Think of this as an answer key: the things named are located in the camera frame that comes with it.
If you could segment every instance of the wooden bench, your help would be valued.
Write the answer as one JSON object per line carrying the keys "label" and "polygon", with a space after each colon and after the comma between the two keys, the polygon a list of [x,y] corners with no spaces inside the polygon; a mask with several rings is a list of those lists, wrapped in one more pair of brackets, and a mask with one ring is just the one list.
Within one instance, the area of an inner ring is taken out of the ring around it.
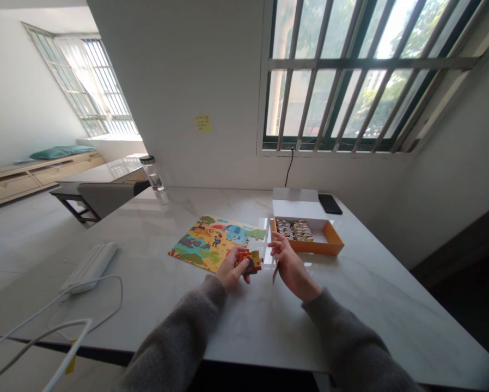
{"label": "wooden bench", "polygon": [[51,161],[0,167],[0,204],[53,187],[58,180],[104,163],[100,154],[91,151]]}

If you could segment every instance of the chair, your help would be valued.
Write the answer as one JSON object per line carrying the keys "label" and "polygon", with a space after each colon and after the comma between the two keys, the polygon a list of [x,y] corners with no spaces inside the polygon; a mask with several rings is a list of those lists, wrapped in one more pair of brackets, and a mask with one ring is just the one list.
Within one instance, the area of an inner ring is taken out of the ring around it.
{"label": "chair", "polygon": [[82,182],[77,191],[100,219],[105,218],[150,186],[148,181],[136,183]]}
{"label": "chair", "polygon": [[[65,206],[67,210],[70,211],[72,215],[80,222],[99,222],[101,218],[97,215],[97,213],[90,207],[87,201],[80,195],[78,190],[79,183],[77,182],[69,182],[61,185],[59,188],[50,191],[50,194],[56,197],[61,204]],[[72,205],[67,200],[74,200],[84,205],[84,210],[77,211],[72,207]],[[90,212],[93,218],[85,217],[86,213]]]}

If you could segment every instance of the glass water bottle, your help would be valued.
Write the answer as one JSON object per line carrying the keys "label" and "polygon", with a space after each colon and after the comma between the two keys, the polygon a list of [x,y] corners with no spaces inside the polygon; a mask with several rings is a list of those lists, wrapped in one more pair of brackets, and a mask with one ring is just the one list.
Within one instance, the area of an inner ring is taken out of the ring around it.
{"label": "glass water bottle", "polygon": [[164,186],[163,181],[159,177],[159,172],[157,171],[156,160],[153,155],[145,155],[139,158],[141,164],[143,165],[143,170],[145,170],[146,177],[150,182],[150,186],[154,192],[163,192]]}

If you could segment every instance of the marble tabletop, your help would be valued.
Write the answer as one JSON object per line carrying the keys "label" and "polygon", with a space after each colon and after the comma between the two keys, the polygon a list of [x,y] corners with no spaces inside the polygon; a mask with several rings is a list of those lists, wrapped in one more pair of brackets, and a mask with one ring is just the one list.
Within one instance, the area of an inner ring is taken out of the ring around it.
{"label": "marble tabletop", "polygon": [[111,161],[81,173],[77,173],[61,180],[63,182],[123,182],[132,173],[143,170],[139,158],[146,154],[132,154],[115,161]]}
{"label": "marble tabletop", "polygon": [[[337,257],[300,254],[310,275],[377,331],[416,381],[489,389],[489,354],[344,204],[338,204],[344,214],[328,218],[345,246]],[[269,228],[272,192],[167,188],[156,198],[147,189],[0,291],[0,335],[55,297],[89,248],[113,241],[120,250],[105,274],[123,279],[123,306],[83,345],[135,351],[178,300],[210,273],[167,255],[206,214]],[[254,246],[264,252],[268,239]],[[263,270],[252,276],[252,283],[240,282],[229,296],[204,358],[326,372],[315,327],[280,279],[272,285],[274,265],[266,254]],[[100,320],[118,300],[118,282],[104,280],[93,291],[72,297],[51,323],[83,317]],[[45,330],[49,314],[15,336],[37,336]],[[57,335],[45,341],[66,342]]]}

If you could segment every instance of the white cable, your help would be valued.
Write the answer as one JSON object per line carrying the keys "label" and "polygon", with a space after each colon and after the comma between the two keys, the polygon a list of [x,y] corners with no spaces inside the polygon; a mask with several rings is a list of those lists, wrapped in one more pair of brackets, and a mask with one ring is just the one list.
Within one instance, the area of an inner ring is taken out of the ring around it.
{"label": "white cable", "polygon": [[43,392],[50,392],[56,386],[56,383],[59,381],[59,379],[65,372],[65,369],[69,366],[70,361],[72,361],[72,358],[76,355],[77,349],[81,346],[83,339],[85,339],[85,336],[87,336],[89,329],[92,326],[92,319],[84,318],[83,320],[80,321],[85,322],[85,327],[83,328],[80,337],[77,338],[76,342],[72,345],[72,347],[70,347],[70,350],[66,354],[65,359],[63,359],[63,362],[61,362],[58,370],[56,370],[56,373],[54,373],[54,375],[48,382],[47,386],[44,387]]}
{"label": "white cable", "polygon": [[4,367],[2,367],[0,369],[0,376],[3,373],[5,373],[12,365],[14,365],[29,350],[29,348],[34,346],[37,342],[39,342],[45,336],[53,334],[54,332],[57,332],[60,329],[63,329],[66,327],[85,324],[85,321],[86,320],[75,320],[75,321],[69,321],[69,322],[60,324],[60,325],[58,325],[58,326],[56,326],[56,327],[54,327],[48,331],[43,332],[41,335],[37,336],[36,338],[32,339],[13,359],[11,359]]}
{"label": "white cable", "polygon": [[[121,288],[121,296],[120,296],[120,298],[119,298],[119,305],[118,305],[118,307],[117,307],[117,308],[116,308],[116,309],[115,309],[115,310],[114,310],[112,313],[110,313],[110,314],[109,314],[107,317],[105,317],[103,320],[101,320],[99,323],[97,323],[95,326],[93,326],[93,327],[90,329],[90,331],[89,331],[88,333],[92,332],[92,331],[93,331],[93,330],[95,330],[97,327],[99,327],[101,324],[103,324],[105,321],[107,321],[109,318],[111,318],[113,315],[115,315],[115,314],[116,314],[116,313],[119,311],[119,309],[121,309],[121,305],[123,304],[123,281],[122,281],[122,280],[121,280],[121,278],[120,278],[119,276],[117,276],[117,275],[108,275],[108,276],[105,276],[104,278],[109,278],[109,277],[112,277],[112,278],[117,278],[117,280],[119,281],[119,287]],[[55,308],[55,309],[52,311],[52,313],[50,313],[50,316],[49,316],[49,317],[48,317],[48,319],[45,321],[45,327],[46,327],[47,329],[51,329],[51,328],[52,328],[52,327],[50,326],[50,322],[51,322],[52,318],[54,317],[54,314],[55,314],[55,313],[58,311],[59,306],[60,306],[60,305],[61,305],[63,302],[65,302],[66,300],[67,300],[67,298],[66,298],[66,299],[64,299],[64,300],[62,300],[62,301],[60,301],[60,302],[58,302],[58,306],[57,306],[57,307],[56,307],[56,308]],[[74,338],[69,337],[68,335],[66,335],[66,334],[65,334],[65,333],[63,333],[62,331],[59,331],[59,330],[58,330],[58,331],[57,331],[57,333],[58,333],[59,335],[61,335],[62,337],[64,337],[66,340],[69,340],[69,341],[73,341],[73,340],[74,340]]]}
{"label": "white cable", "polygon": [[[83,283],[79,283],[79,284],[76,284],[76,285],[73,285],[72,287],[69,287],[68,289],[66,289],[65,291],[63,291],[60,295],[58,295],[56,298],[54,298],[52,301],[50,301],[48,304],[46,304],[43,308],[41,308],[40,310],[38,310],[36,313],[34,313],[32,316],[30,316],[29,318],[27,318],[25,321],[23,321],[22,323],[20,323],[18,326],[14,327],[13,329],[11,329],[10,331],[8,331],[5,335],[3,335],[1,338],[0,338],[0,345],[1,343],[3,343],[8,337],[10,337],[14,332],[16,332],[18,329],[20,329],[21,327],[23,327],[25,324],[27,324],[28,322],[32,321],[34,318],[36,318],[37,316],[39,316],[41,313],[43,313],[45,310],[47,310],[51,305],[53,305],[55,302],[57,302],[60,298],[63,298],[64,296],[66,296],[70,290],[73,290],[74,288],[76,287],[80,287],[80,286],[83,286],[83,285],[86,285],[86,284],[90,284],[90,283],[93,283],[93,282],[96,282],[96,281],[100,281],[100,280],[103,280],[103,279],[107,279],[107,278],[116,278],[119,280],[119,283],[121,284],[121,302],[123,302],[123,281],[121,280],[121,278],[117,275],[106,275],[104,277],[101,277],[101,278],[97,278],[97,279],[92,279],[92,280],[89,280],[89,281],[86,281],[86,282],[83,282]],[[107,318],[105,318],[103,321],[101,321],[101,323],[99,323],[97,326],[94,327],[97,328],[100,324],[103,324],[105,321],[107,321],[110,317],[112,317],[118,310],[119,308],[121,307],[121,305],[118,306],[118,308],[116,309],[116,311],[114,313],[112,313],[111,315],[109,315]],[[79,345],[81,344],[81,342],[83,341],[83,339],[85,338],[86,334],[89,332],[90,330],[90,326],[92,325],[92,319],[87,319],[87,320],[90,320],[90,324],[86,325],[85,326],[85,329],[84,331],[86,331],[86,333],[82,333],[80,335],[80,337],[78,338],[78,340],[76,341],[76,343],[74,344],[74,346],[70,349],[69,351],[69,354],[72,352],[73,355],[72,357],[74,356],[74,354],[76,353]],[[53,382],[53,384],[55,385],[57,380],[61,377],[61,375],[63,374],[63,371],[65,370],[66,366],[63,367],[63,370],[61,370],[61,366],[60,368],[57,370],[57,372],[54,374],[54,376],[52,377],[51,379],[51,383]]]}

